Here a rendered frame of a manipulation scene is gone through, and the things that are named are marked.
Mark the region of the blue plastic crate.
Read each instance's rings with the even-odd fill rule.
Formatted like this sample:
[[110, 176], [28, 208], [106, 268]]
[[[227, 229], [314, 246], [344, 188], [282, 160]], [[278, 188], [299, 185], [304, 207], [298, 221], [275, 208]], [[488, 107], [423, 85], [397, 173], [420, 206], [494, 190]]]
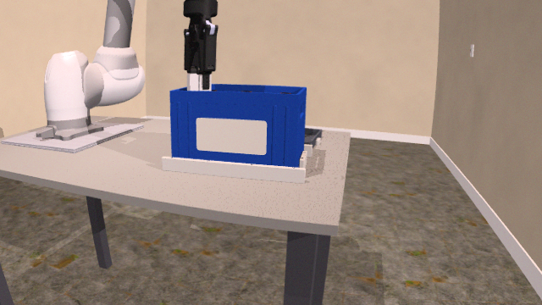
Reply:
[[181, 98], [171, 129], [173, 158], [299, 168], [306, 87], [211, 88], [217, 91], [186, 90]]

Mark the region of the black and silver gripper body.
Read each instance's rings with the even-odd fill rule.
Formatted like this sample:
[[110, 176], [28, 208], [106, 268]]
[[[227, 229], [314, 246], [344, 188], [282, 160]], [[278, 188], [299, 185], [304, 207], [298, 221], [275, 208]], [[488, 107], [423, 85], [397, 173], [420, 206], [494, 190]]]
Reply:
[[189, 25], [198, 25], [199, 39], [203, 39], [203, 34], [206, 26], [206, 20], [212, 24], [212, 17], [218, 14], [217, 0], [185, 0], [184, 12], [185, 17], [190, 17]]

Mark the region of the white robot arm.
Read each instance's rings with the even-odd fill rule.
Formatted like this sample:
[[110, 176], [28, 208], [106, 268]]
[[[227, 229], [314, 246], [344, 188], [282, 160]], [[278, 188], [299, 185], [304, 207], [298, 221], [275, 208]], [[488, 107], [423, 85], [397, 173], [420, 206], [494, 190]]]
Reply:
[[47, 127], [36, 137], [69, 141], [103, 131], [91, 123], [90, 109], [127, 102], [142, 91], [145, 72], [130, 47], [135, 3], [108, 0], [103, 46], [94, 64], [79, 51], [53, 54], [44, 78]]

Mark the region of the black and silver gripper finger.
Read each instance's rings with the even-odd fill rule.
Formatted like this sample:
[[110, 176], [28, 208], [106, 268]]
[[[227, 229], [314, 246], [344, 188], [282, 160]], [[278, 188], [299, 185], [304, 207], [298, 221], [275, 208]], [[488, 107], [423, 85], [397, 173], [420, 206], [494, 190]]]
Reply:
[[[188, 29], [184, 29], [185, 37], [185, 55], [184, 55], [184, 70], [187, 70], [187, 91], [198, 91], [198, 51], [195, 41], [192, 41], [193, 25], [189, 25]], [[189, 34], [189, 37], [188, 37]], [[189, 47], [190, 45], [190, 47]], [[187, 63], [188, 62], [188, 63]]]
[[209, 20], [206, 20], [203, 39], [199, 39], [198, 25], [193, 25], [193, 32], [198, 51], [199, 71], [196, 72], [198, 75], [198, 91], [211, 91], [211, 74], [216, 70], [218, 25], [212, 25]]

